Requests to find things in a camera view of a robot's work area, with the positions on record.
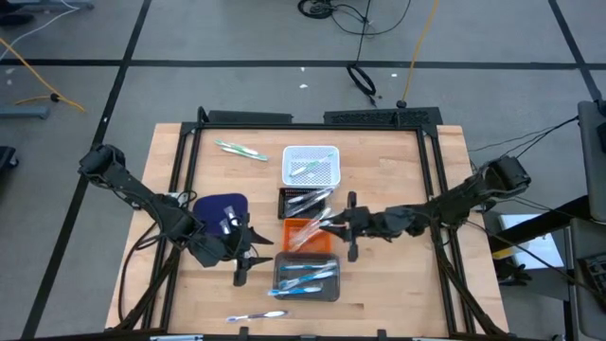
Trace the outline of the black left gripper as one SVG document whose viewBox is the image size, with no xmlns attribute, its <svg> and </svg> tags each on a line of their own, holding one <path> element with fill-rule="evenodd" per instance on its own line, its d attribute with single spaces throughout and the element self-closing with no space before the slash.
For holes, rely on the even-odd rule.
<svg viewBox="0 0 606 341">
<path fill-rule="evenodd" d="M 237 216 L 236 227 L 230 234 L 213 234 L 206 223 L 191 216 L 194 226 L 190 233 L 190 254 L 203 266 L 216 266 L 220 261 L 236 262 L 233 285 L 243 286 L 247 281 L 250 267 L 271 261 L 266 257 L 247 257 L 251 244 L 268 244 L 273 242 L 262 237 L 254 228 L 249 228 L 249 214 Z"/>
</svg>

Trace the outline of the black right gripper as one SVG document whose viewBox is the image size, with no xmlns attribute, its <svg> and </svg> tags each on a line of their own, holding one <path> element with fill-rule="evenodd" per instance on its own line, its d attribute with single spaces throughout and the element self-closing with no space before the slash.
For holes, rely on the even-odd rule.
<svg viewBox="0 0 606 341">
<path fill-rule="evenodd" d="M 358 237 L 381 238 L 387 242 L 391 242 L 397 237 L 396 232 L 387 228 L 382 213 L 371 213 L 367 206 L 357 207 L 355 191 L 348 193 L 347 209 L 347 217 L 343 214 L 332 216 L 330 217 L 331 225 L 321 226 L 320 229 L 335 236 L 349 237 L 349 262 L 355 262 L 359 257 Z"/>
</svg>

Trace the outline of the orange plastic basket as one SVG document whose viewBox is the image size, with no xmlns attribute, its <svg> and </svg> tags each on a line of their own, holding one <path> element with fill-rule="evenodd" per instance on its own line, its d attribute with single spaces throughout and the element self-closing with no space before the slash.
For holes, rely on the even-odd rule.
<svg viewBox="0 0 606 341">
<path fill-rule="evenodd" d="M 301 246 L 291 246 L 292 238 L 300 232 L 310 219 L 285 219 L 283 221 L 282 250 L 286 252 L 330 253 L 332 244 L 330 234 L 320 230 Z"/>
</svg>

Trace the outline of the grey transparent plastic bin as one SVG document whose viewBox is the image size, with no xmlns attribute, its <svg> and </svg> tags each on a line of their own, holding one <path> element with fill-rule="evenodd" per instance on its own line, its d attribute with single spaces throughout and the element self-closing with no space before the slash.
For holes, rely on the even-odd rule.
<svg viewBox="0 0 606 341">
<path fill-rule="evenodd" d="M 291 264 L 321 264 L 328 261 L 336 261 L 337 266 L 325 270 L 298 270 L 298 271 L 280 271 L 279 267 Z M 340 261 L 339 258 L 331 253 L 292 253 L 281 252 L 276 256 L 274 269 L 274 282 L 272 289 L 279 289 L 278 284 L 282 280 L 299 278 L 304 275 L 309 275 L 323 271 L 334 271 L 335 275 L 330 278 L 324 278 L 299 284 L 294 288 L 321 286 L 322 292 L 314 294 L 305 294 L 299 296 L 274 296 L 278 300 L 306 300 L 306 301 L 322 301 L 334 302 L 340 297 Z"/>
</svg>

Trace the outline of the black plastic basket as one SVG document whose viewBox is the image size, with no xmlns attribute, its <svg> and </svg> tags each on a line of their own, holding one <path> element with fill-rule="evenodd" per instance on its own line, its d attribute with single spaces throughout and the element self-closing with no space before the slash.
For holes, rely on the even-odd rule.
<svg viewBox="0 0 606 341">
<path fill-rule="evenodd" d="M 312 192 L 313 188 L 280 188 L 278 193 L 278 204 L 277 204 L 277 217 L 279 220 L 286 219 L 287 216 L 285 213 L 292 207 L 296 206 L 296 204 L 290 204 L 289 200 L 294 197 L 307 194 Z M 313 206 L 309 207 L 307 210 L 299 212 L 294 215 L 294 218 L 300 219 L 310 219 L 313 218 L 316 214 L 320 213 L 326 207 L 326 200 L 323 199 L 320 202 L 317 202 Z"/>
</svg>

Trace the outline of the white plastic basket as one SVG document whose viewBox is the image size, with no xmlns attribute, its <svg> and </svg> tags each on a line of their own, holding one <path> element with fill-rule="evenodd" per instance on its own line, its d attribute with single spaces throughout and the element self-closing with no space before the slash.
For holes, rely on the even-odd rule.
<svg viewBox="0 0 606 341">
<path fill-rule="evenodd" d="M 290 173 L 306 164 L 325 157 L 333 156 L 319 166 L 291 177 Z M 340 153 L 334 146 L 288 146 L 282 153 L 282 182 L 292 188 L 335 187 L 341 181 Z"/>
</svg>

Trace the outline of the black crumpled object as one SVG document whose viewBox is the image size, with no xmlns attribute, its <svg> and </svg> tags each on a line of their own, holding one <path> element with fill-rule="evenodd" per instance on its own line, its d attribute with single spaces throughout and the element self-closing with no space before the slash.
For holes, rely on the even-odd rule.
<svg viewBox="0 0 606 341">
<path fill-rule="evenodd" d="M 524 264 L 518 265 L 510 260 L 498 260 L 495 263 L 495 273 L 502 286 L 527 286 L 532 281 Z"/>
</svg>

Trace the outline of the black diagonal bar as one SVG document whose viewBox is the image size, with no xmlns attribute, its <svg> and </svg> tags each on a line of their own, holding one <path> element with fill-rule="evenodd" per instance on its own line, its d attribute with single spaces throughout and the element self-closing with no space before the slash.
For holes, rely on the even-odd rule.
<svg viewBox="0 0 606 341">
<path fill-rule="evenodd" d="M 545 234 L 563 229 L 573 219 L 591 220 L 590 203 L 587 195 L 549 208 L 546 212 L 489 236 L 490 251 L 498 252 L 512 246 L 531 241 Z"/>
</svg>

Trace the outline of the black keyboard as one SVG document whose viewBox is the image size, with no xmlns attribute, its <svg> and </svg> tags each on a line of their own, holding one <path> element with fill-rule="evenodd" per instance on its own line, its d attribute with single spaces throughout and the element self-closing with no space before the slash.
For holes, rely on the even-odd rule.
<svg viewBox="0 0 606 341">
<path fill-rule="evenodd" d="M 598 304 L 606 310 L 606 253 L 579 259 L 579 267 L 585 282 L 597 292 Z"/>
</svg>

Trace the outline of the black caster base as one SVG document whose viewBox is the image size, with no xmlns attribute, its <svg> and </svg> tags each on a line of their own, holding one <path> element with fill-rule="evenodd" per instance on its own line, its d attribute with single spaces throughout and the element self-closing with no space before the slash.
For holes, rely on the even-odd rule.
<svg viewBox="0 0 606 341">
<path fill-rule="evenodd" d="M 0 171 L 14 169 L 18 165 L 16 149 L 9 146 L 0 146 Z"/>
</svg>

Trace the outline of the grey metal bar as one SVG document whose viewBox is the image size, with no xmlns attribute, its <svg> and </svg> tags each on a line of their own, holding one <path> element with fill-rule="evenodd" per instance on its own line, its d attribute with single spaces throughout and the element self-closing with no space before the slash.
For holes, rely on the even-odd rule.
<svg viewBox="0 0 606 341">
<path fill-rule="evenodd" d="M 47 119 L 49 109 L 44 106 L 0 105 L 0 118 Z"/>
</svg>

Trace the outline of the black floor object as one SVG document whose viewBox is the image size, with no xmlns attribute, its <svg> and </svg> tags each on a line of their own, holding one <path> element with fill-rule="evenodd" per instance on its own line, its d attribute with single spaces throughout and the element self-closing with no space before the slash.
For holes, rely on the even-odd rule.
<svg viewBox="0 0 606 341">
<path fill-rule="evenodd" d="M 29 13 L 0 13 L 0 27 L 18 27 L 31 23 L 34 16 Z"/>
</svg>

